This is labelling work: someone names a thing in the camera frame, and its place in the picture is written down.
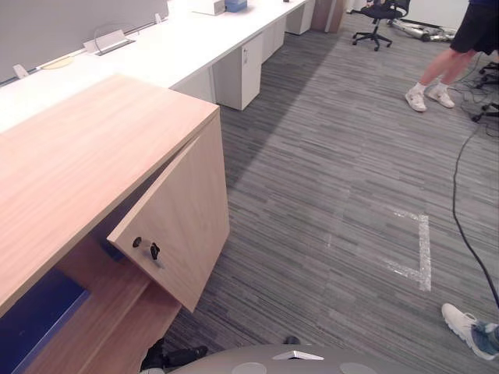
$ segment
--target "white tape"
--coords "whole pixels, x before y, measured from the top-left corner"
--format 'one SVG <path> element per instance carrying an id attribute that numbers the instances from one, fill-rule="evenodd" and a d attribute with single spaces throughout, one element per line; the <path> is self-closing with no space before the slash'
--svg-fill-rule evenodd
<path id="1" fill-rule="evenodd" d="M 430 225 L 426 214 L 416 215 L 402 210 L 392 209 L 395 216 L 408 217 L 418 222 L 419 226 L 419 270 L 400 265 L 395 261 L 385 259 L 384 262 L 390 271 L 408 279 L 419 282 L 419 289 L 431 291 L 431 259 L 430 259 Z"/>

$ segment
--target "wooden cabinet top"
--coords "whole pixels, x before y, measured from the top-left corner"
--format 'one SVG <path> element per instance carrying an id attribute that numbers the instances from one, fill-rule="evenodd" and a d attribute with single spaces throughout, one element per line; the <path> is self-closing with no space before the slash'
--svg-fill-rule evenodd
<path id="1" fill-rule="evenodd" d="M 217 114 L 113 76 L 0 134 L 0 316 Z"/>

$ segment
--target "cable on floor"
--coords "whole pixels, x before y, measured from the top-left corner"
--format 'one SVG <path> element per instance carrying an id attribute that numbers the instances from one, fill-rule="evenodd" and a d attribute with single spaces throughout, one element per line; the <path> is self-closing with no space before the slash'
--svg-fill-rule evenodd
<path id="1" fill-rule="evenodd" d="M 476 88 L 476 86 L 481 82 L 482 77 L 477 76 L 472 79 L 466 79 L 470 77 L 477 69 L 478 64 L 480 62 L 480 58 L 482 57 L 483 53 L 481 53 L 476 60 L 475 65 L 473 68 L 465 75 L 463 76 L 460 80 L 455 82 L 455 85 L 453 87 L 449 87 L 449 90 L 453 90 L 457 92 L 458 94 L 461 95 L 462 101 L 459 107 L 461 108 L 462 111 L 464 111 L 470 118 L 474 117 L 477 115 L 477 113 L 473 113 L 469 108 L 466 108 L 468 104 L 489 104 L 490 102 L 494 101 L 494 99 L 497 100 L 497 90 L 493 88 Z M 497 138 L 499 136 L 492 134 L 489 131 L 490 128 L 490 123 L 487 123 L 487 127 L 485 130 L 485 133 L 487 136 L 491 138 Z"/>
<path id="2" fill-rule="evenodd" d="M 475 250 L 472 248 L 472 246 L 469 244 L 468 239 L 465 235 L 465 232 L 462 230 L 461 223 L 459 222 L 458 215 L 456 214 L 455 211 L 455 201 L 456 201 L 456 194 L 457 194 L 457 189 L 458 189 L 458 183 L 457 183 L 457 176 L 458 176 L 458 170 L 459 170 L 459 161 L 461 160 L 462 153 L 468 144 L 468 142 L 475 136 L 475 134 L 478 133 L 478 130 L 480 129 L 481 125 L 478 125 L 476 129 L 473 131 L 473 133 L 468 137 L 468 139 L 462 144 L 461 150 L 459 151 L 458 158 L 455 161 L 455 169 L 454 169 L 454 175 L 452 177 L 452 216 L 454 217 L 455 223 L 458 225 L 459 233 L 461 234 L 462 240 L 466 244 L 466 247 L 469 249 L 469 251 L 473 254 L 475 257 L 476 261 L 482 268 L 483 273 L 485 274 L 485 278 L 487 279 L 487 282 L 489 284 L 489 287 L 492 291 L 492 295 L 494 296 L 494 300 L 496 302 L 496 306 L 499 309 L 499 296 L 497 296 L 497 290 L 494 286 L 494 282 L 492 281 L 492 278 L 490 278 L 489 272 L 485 265 L 483 264 L 481 258 L 476 254 Z"/>

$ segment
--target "gray carpet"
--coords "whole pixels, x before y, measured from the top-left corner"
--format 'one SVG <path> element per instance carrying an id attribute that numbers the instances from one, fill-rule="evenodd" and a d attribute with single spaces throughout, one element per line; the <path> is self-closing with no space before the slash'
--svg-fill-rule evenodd
<path id="1" fill-rule="evenodd" d="M 440 312 L 450 302 L 499 320 L 451 218 L 455 158 L 476 125 L 461 108 L 428 102 L 419 114 L 403 98 L 448 44 L 383 25 L 391 48 L 351 45 L 372 27 L 352 15 L 338 35 L 287 35 L 264 64 L 258 98 L 244 112 L 223 108 L 232 230 L 197 310 L 182 310 L 169 329 L 168 348 L 216 352 L 293 334 L 426 373 L 499 372 Z M 497 122 L 487 123 L 497 135 Z M 497 139 L 480 129 L 462 158 L 457 202 L 496 283 L 498 161 Z M 400 212 L 429 217 L 430 291 L 387 265 L 419 271 L 419 222 Z"/>

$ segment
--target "open cabinet door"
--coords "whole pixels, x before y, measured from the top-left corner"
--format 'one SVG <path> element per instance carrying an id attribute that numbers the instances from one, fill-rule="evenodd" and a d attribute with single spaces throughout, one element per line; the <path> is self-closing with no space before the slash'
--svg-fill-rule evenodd
<path id="1" fill-rule="evenodd" d="M 227 237 L 216 117 L 177 154 L 108 240 L 192 312 Z"/>

